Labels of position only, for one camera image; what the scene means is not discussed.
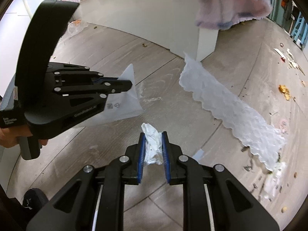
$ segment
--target crumpled paper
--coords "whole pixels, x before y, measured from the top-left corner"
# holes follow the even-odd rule
[[[162,134],[149,123],[142,123],[141,128],[145,134],[144,164],[163,164]]]
[[[212,112],[222,120],[226,128],[232,129],[234,137],[244,146],[249,146],[254,155],[273,171],[278,159],[278,151],[285,145],[281,130],[268,125],[265,119],[253,108],[231,93],[213,75],[185,54],[186,65],[180,76],[179,84],[190,91],[202,108]]]
[[[87,127],[114,122],[130,117],[135,117],[143,113],[139,103],[134,78],[134,67],[130,64],[118,78],[118,80],[130,80],[132,87],[127,92],[119,94],[109,94],[103,112],[90,117],[89,119],[77,124],[74,128]]]
[[[264,199],[273,199],[280,191],[283,183],[283,173],[287,164],[285,162],[277,163],[274,172],[267,176],[260,196]]]

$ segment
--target wooden floor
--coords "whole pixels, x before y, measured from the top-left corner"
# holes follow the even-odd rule
[[[185,154],[193,156],[202,150],[201,164],[224,164],[248,190],[255,183],[258,189],[253,195],[258,198],[267,171],[249,151],[241,152],[242,145],[231,131],[180,87],[183,59],[136,36],[94,26],[89,24],[70,40],[60,42],[52,61],[86,65],[106,76],[120,75],[132,63],[144,114],[70,129],[50,140],[38,159],[18,160],[8,195],[21,200],[29,188],[38,187],[51,198],[84,165],[100,167],[124,154],[128,145],[138,142],[141,124],[148,122],[158,131],[167,131],[170,142],[180,145]],[[308,79],[299,70],[289,69],[273,48],[284,52],[290,48],[308,74],[308,62],[301,50],[283,29],[267,19],[219,32],[216,50],[203,66],[268,124],[279,127],[281,120],[288,122],[288,143],[281,158],[287,163],[282,192],[272,202],[261,200],[283,230],[308,193],[308,94],[301,83],[308,85]],[[286,101],[278,91],[279,84],[285,84],[295,100]],[[244,166],[250,159],[254,167],[248,172]],[[287,211],[281,213],[285,206]],[[142,184],[126,187],[124,208],[125,230],[182,230],[181,187],[165,183],[163,166],[145,167]]]

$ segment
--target black handle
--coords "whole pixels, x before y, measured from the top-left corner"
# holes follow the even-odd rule
[[[18,137],[18,143],[20,146],[20,153],[24,160],[32,160],[39,157],[42,145],[38,142],[38,139],[34,136],[30,137]]]

